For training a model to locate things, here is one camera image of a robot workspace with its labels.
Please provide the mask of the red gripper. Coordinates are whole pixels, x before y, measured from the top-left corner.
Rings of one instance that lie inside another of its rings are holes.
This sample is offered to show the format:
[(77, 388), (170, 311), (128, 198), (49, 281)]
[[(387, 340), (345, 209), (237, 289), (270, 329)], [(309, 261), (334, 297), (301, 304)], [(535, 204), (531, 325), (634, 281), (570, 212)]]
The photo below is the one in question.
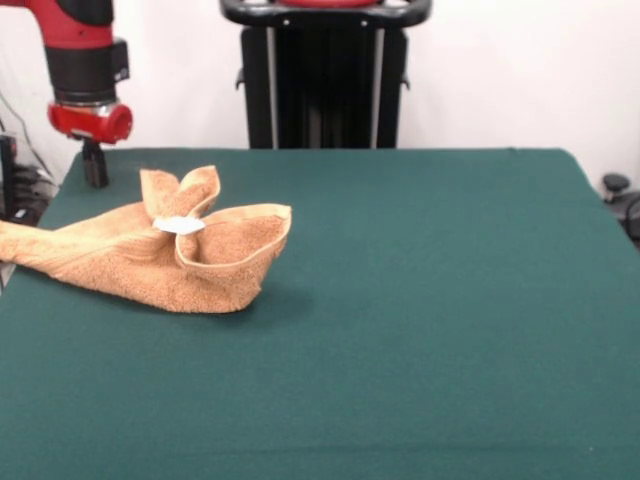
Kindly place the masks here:
[(126, 140), (133, 126), (131, 110), (119, 102), (97, 107), (51, 103), (48, 118), (58, 132), (68, 137), (88, 139), (82, 147), (85, 179), (90, 186), (106, 187), (109, 177), (104, 152), (93, 141), (113, 145)]

